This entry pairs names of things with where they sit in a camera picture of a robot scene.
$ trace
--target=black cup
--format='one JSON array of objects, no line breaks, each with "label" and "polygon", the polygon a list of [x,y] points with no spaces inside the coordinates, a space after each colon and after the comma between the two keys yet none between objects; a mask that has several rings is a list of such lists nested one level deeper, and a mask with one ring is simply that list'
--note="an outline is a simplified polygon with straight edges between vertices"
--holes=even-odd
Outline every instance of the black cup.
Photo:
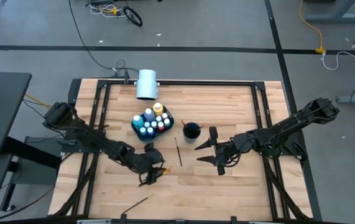
[{"label": "black cup", "polygon": [[183,134],[186,142],[193,143],[201,134],[201,127],[194,122],[187,123],[184,125]]}]

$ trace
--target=yellow cable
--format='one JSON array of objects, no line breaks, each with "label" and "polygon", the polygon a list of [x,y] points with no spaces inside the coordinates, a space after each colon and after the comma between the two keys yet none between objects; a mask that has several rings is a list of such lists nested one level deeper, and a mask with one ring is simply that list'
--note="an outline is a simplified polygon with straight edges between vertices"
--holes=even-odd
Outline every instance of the yellow cable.
[{"label": "yellow cable", "polygon": [[50,105],[45,104],[44,102],[42,102],[42,101],[40,101],[40,100],[36,99],[35,97],[30,96],[30,95],[28,95],[28,94],[25,94],[25,95],[26,95],[26,97],[31,98],[31,99],[33,99],[33,100],[35,100],[36,102],[38,102],[38,103],[40,103],[41,105],[43,105],[43,106],[47,107],[48,109],[50,109],[50,108],[51,108],[51,106],[50,106]]},{"label": "yellow cable", "polygon": [[311,27],[312,29],[316,30],[319,35],[320,35],[320,47],[315,49],[315,52],[319,53],[319,54],[323,54],[326,53],[326,50],[324,49],[324,47],[322,46],[322,33],[319,29],[313,27],[311,24],[309,24],[306,20],[303,19],[302,16],[302,4],[303,4],[303,0],[300,1],[300,6],[299,6],[299,16],[302,19],[302,21],[307,24],[309,27]]}]

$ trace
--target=concrete floor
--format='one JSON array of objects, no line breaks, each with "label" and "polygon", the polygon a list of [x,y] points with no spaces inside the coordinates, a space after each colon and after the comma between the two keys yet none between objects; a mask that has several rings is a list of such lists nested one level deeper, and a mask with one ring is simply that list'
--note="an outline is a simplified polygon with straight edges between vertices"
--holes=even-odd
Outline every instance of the concrete floor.
[{"label": "concrete floor", "polygon": [[[125,19],[92,15],[84,7],[85,0],[71,1],[87,45],[275,48],[264,1],[227,0],[222,4],[216,0],[129,1],[143,18],[142,27]],[[299,2],[271,2],[283,49],[318,47],[317,33],[298,17]],[[303,13],[332,11],[341,2],[305,3]],[[355,24],[316,26],[323,31],[327,50],[353,48]],[[8,0],[0,13],[0,45],[81,46],[81,43],[67,0]],[[127,67],[156,70],[159,78],[282,81],[277,54],[149,51],[92,54],[104,65],[113,66],[124,59]],[[284,56],[298,108],[321,96],[334,99],[349,95],[355,86],[355,59],[350,56],[340,57],[340,68],[336,71],[325,69],[319,55]],[[335,56],[327,55],[326,63],[334,67]],[[49,104],[67,99],[72,78],[113,75],[97,66],[84,51],[0,50],[0,72],[31,73],[28,94]],[[323,219],[355,223],[355,105],[339,105],[339,108],[341,113],[336,121],[322,126],[314,124],[304,133]],[[45,113],[44,108],[37,109]],[[25,136],[54,136],[41,122],[37,114],[22,105],[10,136],[20,140]],[[22,207],[48,189],[49,186],[43,185],[18,185],[12,203]],[[29,211],[9,219],[43,217],[50,199],[51,194]]]}]

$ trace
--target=wooden tabletop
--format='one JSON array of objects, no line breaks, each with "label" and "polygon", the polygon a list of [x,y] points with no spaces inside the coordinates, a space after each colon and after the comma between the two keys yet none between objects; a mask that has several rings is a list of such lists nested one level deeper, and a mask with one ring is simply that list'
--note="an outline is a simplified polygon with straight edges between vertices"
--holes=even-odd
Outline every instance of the wooden tabletop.
[{"label": "wooden tabletop", "polygon": [[[88,123],[92,110],[97,79],[81,82],[76,109],[81,119]],[[288,116],[284,92],[280,82],[265,82],[273,123]],[[165,105],[175,119],[174,127],[154,144],[163,155],[164,167],[172,172],[158,179],[153,185],[138,188],[138,175],[121,167],[106,155],[100,155],[90,218],[119,218],[121,213],[149,197],[128,211],[128,219],[184,219],[184,220],[271,220],[269,197],[265,182],[262,158],[251,151],[243,154],[240,163],[226,168],[226,174],[218,176],[209,163],[196,158],[214,154],[213,149],[194,151],[209,137],[209,127],[218,129],[218,141],[227,141],[231,136],[256,129],[256,117],[251,89],[246,86],[178,86],[162,85],[157,100]],[[264,111],[259,97],[262,121]],[[151,108],[153,101],[136,99],[134,85],[112,85],[106,112],[106,136],[124,141],[144,152],[141,142],[131,129],[135,114]],[[204,126],[193,144],[183,137],[181,120]],[[174,138],[180,146],[183,166],[180,167]],[[61,165],[49,214],[56,212],[71,195],[76,186],[82,154],[75,153]],[[311,217],[311,208],[299,161],[293,156],[280,157],[282,175],[287,192],[301,210]],[[278,191],[274,188],[279,217],[282,206]],[[79,211],[83,211],[86,189],[83,190]]]}]

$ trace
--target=black tray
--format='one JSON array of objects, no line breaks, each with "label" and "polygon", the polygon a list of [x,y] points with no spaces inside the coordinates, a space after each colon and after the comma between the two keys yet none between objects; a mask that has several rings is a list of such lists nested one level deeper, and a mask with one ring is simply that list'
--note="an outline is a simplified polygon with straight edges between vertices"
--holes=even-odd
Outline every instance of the black tray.
[{"label": "black tray", "polygon": [[[132,126],[132,129],[134,130],[134,132],[136,133],[137,137],[142,141],[142,142],[151,142],[154,141],[155,139],[157,139],[159,136],[165,134],[167,131],[169,131],[173,125],[175,124],[175,120],[173,119],[172,115],[169,113],[169,111],[166,109],[166,107],[164,106],[164,113],[167,113],[167,116],[170,120],[170,126],[169,127],[165,127],[164,131],[162,131],[161,133],[158,132],[158,129],[155,129],[155,136],[153,138],[148,138],[148,137],[143,137],[140,134],[140,130],[137,130],[136,127],[133,124],[133,121],[130,123]],[[144,117],[144,113],[141,114],[141,117],[143,119],[143,121],[145,121],[145,117]]]}]

